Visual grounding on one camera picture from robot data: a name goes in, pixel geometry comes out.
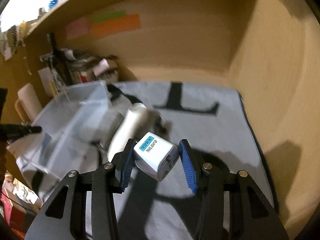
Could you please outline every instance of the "green sticky note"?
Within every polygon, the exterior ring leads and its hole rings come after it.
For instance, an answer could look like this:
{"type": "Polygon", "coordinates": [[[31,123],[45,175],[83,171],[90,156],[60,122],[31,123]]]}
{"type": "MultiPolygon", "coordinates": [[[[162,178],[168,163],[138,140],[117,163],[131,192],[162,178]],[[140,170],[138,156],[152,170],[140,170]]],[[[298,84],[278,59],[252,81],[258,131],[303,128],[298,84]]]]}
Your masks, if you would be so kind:
{"type": "Polygon", "coordinates": [[[105,12],[94,14],[90,18],[92,22],[100,23],[100,22],[108,21],[108,20],[119,18],[126,15],[127,15],[127,12],[125,10],[105,11],[105,12]]]}

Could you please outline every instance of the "sticky note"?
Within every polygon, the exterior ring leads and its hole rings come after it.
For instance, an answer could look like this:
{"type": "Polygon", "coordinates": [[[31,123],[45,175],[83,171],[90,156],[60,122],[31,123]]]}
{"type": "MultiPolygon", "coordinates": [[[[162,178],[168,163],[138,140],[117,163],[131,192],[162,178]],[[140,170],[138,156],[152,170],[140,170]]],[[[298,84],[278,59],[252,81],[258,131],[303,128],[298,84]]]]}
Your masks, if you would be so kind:
{"type": "Polygon", "coordinates": [[[67,39],[73,40],[82,35],[89,33],[89,25],[86,17],[81,17],[80,19],[70,23],[66,26],[67,39]]]}
{"type": "Polygon", "coordinates": [[[96,38],[102,38],[120,32],[139,29],[141,29],[139,14],[132,14],[94,24],[91,28],[91,34],[96,38]]]}
{"type": "Polygon", "coordinates": [[[126,16],[127,12],[125,10],[118,10],[118,11],[104,11],[100,13],[95,13],[90,17],[90,20],[93,23],[101,23],[104,21],[116,19],[122,16],[126,16]]]}

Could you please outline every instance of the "blue gripper pad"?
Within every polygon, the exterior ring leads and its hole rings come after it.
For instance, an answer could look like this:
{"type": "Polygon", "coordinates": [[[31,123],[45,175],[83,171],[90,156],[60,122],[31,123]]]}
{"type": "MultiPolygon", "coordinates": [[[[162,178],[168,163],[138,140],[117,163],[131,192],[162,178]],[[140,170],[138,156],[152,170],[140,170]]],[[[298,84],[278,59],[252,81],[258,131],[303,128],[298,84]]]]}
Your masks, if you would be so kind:
{"type": "Polygon", "coordinates": [[[183,139],[179,143],[179,153],[180,158],[184,170],[184,174],[186,176],[188,187],[192,190],[192,193],[195,194],[197,192],[197,182],[196,182],[196,171],[192,165],[191,159],[189,156],[188,150],[190,148],[187,140],[183,139]]]}
{"type": "Polygon", "coordinates": [[[136,145],[136,141],[129,139],[124,150],[123,150],[123,157],[124,162],[122,164],[121,169],[121,180],[120,180],[120,188],[124,191],[127,186],[129,185],[130,176],[134,164],[134,158],[133,158],[133,148],[136,145]]]}

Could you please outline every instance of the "fabric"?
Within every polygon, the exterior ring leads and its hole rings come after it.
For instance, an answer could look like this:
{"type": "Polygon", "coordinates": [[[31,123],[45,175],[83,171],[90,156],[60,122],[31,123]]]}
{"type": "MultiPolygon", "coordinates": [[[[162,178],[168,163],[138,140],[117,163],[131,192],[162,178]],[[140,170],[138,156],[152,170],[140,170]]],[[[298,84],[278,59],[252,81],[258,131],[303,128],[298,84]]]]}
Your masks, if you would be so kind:
{"type": "MultiPolygon", "coordinates": [[[[227,166],[233,173],[246,170],[275,206],[276,196],[265,159],[236,90],[188,83],[123,82],[109,85],[108,91],[110,111],[125,115],[136,102],[149,109],[148,123],[136,135],[138,140],[148,131],[155,132],[154,124],[160,116],[167,129],[164,139],[174,144],[187,139],[205,161],[227,166]]],[[[17,164],[26,181],[32,181],[33,189],[37,188],[36,193],[46,200],[59,181],[21,159],[17,164]]],[[[193,239],[201,200],[188,188],[181,161],[178,160],[162,182],[137,168],[131,177],[125,192],[114,194],[120,239],[193,239]]],[[[228,208],[228,194],[225,194],[226,230],[228,208]]],[[[90,234],[90,210],[87,213],[90,234]]]]}

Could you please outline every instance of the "metal screw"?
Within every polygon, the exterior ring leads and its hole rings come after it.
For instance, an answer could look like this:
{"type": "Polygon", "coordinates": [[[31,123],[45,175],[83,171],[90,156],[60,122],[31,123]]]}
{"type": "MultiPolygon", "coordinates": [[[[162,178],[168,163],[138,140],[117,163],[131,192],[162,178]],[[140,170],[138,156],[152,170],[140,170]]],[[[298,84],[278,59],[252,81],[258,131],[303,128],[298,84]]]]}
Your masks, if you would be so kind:
{"type": "Polygon", "coordinates": [[[239,171],[239,175],[245,178],[246,176],[248,176],[248,173],[246,171],[239,171]]]}
{"type": "Polygon", "coordinates": [[[204,167],[206,170],[210,170],[210,169],[212,169],[212,164],[211,163],[204,163],[202,165],[202,167],[204,167]]]}
{"type": "Polygon", "coordinates": [[[113,164],[112,164],[112,163],[105,163],[105,164],[103,165],[103,167],[104,167],[106,170],[109,170],[109,169],[111,169],[111,168],[113,167],[113,164]]]}
{"type": "Polygon", "coordinates": [[[69,177],[74,177],[74,176],[76,176],[77,174],[78,174],[78,171],[72,170],[72,171],[69,171],[68,176],[69,176],[69,177]]]}

